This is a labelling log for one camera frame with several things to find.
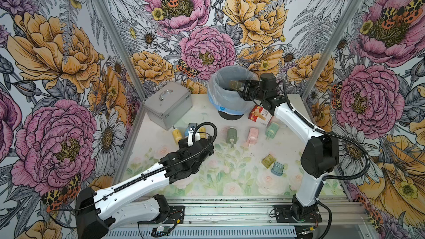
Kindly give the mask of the yellow pencil sharpener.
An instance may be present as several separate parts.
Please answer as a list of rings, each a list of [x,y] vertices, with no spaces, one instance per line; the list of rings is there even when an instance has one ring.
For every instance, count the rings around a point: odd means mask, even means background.
[[[172,136],[173,136],[173,139],[174,139],[176,145],[179,145],[179,141],[183,139],[183,135],[182,135],[180,129],[174,128],[172,130]]]
[[[207,133],[207,129],[202,126],[197,131],[199,138],[208,139],[209,134]]]

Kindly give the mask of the blue pencil sharpener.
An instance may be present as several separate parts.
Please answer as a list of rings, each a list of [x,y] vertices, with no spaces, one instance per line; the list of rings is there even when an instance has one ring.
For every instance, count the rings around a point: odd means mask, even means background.
[[[186,130],[185,130],[185,133],[184,133],[184,137],[186,138],[186,137],[190,137],[189,136],[189,132],[190,131],[193,131],[196,127],[198,126],[198,124],[197,123],[189,123],[188,124],[188,127],[186,128]]]

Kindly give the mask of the yellow transparent shavings tray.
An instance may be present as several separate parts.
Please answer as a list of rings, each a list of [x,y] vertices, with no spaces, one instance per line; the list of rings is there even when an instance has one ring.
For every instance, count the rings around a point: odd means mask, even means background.
[[[264,158],[261,160],[261,164],[262,164],[265,168],[269,169],[269,168],[270,168],[270,166],[272,166],[272,165],[274,164],[274,162],[275,162],[275,161],[276,161],[275,157],[274,157],[273,155],[271,155],[271,154],[268,154],[266,157],[264,157]]]

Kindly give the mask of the blue transparent shavings tray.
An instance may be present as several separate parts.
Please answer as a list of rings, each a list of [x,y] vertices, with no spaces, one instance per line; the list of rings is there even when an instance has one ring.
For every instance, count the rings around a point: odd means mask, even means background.
[[[284,172],[284,165],[279,162],[274,162],[271,168],[271,173],[278,177],[281,177],[283,176],[283,172]]]

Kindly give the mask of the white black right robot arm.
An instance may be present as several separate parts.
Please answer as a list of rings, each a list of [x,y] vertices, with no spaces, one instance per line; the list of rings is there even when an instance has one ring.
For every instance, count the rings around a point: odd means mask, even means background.
[[[305,143],[300,160],[304,175],[291,206],[291,217],[296,221],[305,220],[315,212],[324,182],[339,162],[338,139],[320,132],[293,107],[286,85],[279,83],[273,74],[262,74],[259,80],[242,80],[238,93],[245,101],[259,101]]]

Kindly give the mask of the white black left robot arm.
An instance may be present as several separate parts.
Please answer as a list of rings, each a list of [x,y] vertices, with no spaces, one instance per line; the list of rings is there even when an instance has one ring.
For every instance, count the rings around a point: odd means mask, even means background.
[[[105,189],[81,190],[76,199],[75,219],[80,239],[101,239],[111,229],[145,218],[162,222],[169,213],[166,199],[155,195],[144,203],[136,199],[197,174],[202,162],[214,152],[215,138],[202,138],[187,145],[183,140],[176,152],[168,153],[139,176]]]

